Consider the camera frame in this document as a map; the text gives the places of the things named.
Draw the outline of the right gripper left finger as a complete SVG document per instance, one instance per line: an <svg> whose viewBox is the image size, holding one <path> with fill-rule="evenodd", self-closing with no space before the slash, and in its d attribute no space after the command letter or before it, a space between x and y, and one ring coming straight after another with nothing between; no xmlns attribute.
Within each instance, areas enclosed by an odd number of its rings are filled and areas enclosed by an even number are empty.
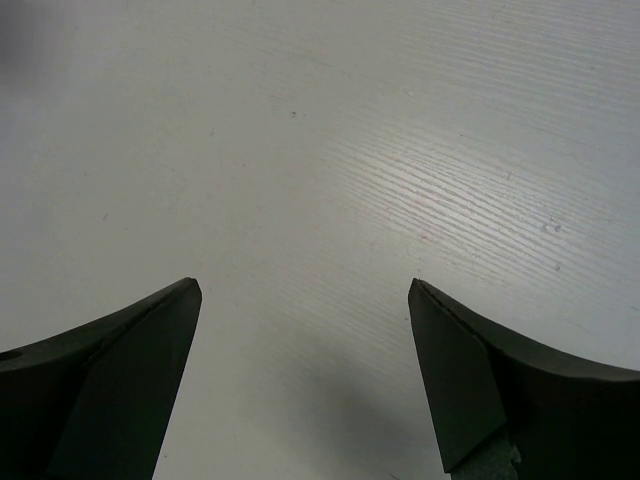
<svg viewBox="0 0 640 480"><path fill-rule="evenodd" d="M1 355L4 479L150 479L195 335L193 278Z"/></svg>

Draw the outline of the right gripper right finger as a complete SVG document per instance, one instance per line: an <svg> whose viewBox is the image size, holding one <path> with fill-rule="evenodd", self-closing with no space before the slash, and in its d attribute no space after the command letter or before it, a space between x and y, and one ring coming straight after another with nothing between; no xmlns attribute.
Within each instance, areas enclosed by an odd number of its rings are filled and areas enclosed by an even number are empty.
<svg viewBox="0 0 640 480"><path fill-rule="evenodd" d="M410 322L444 471L453 479L635 479L639 374L562 352L424 280Z"/></svg>

